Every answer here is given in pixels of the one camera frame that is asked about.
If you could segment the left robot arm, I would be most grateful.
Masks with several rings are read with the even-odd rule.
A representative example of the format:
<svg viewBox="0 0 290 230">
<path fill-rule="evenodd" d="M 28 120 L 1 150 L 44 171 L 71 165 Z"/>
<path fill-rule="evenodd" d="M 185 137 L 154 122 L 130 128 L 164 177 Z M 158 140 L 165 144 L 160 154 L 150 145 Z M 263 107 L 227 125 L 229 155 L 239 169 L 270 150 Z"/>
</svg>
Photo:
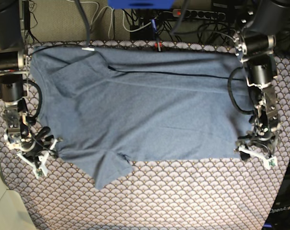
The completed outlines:
<svg viewBox="0 0 290 230">
<path fill-rule="evenodd" d="M 255 7 L 245 6 L 235 20 L 233 42 L 241 67 L 230 74 L 227 90 L 237 111 L 250 115 L 252 130 L 238 137 L 235 151 L 243 161 L 252 156 L 274 159 L 279 142 L 280 121 L 273 80 L 277 77 L 274 60 L 276 34 L 290 18 L 290 0 L 260 0 Z M 232 81 L 244 71 L 253 108 L 243 110 L 235 101 Z"/>
</svg>

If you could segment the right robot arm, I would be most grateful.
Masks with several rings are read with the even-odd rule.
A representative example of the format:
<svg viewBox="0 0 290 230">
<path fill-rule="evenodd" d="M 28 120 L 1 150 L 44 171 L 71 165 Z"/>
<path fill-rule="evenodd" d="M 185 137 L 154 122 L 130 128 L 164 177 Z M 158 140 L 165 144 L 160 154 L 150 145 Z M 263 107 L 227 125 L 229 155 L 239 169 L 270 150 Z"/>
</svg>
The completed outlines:
<svg viewBox="0 0 290 230">
<path fill-rule="evenodd" d="M 43 127 L 37 135 L 31 131 L 36 124 L 40 107 L 30 115 L 25 97 L 29 86 L 39 86 L 23 72 L 27 66 L 24 35 L 31 34 L 31 10 L 28 0 L 0 0 L 0 100 L 4 102 L 3 119 L 6 123 L 4 138 L 9 148 L 19 151 L 19 157 L 34 168 L 43 166 L 52 149 L 53 136 L 50 128 Z"/>
</svg>

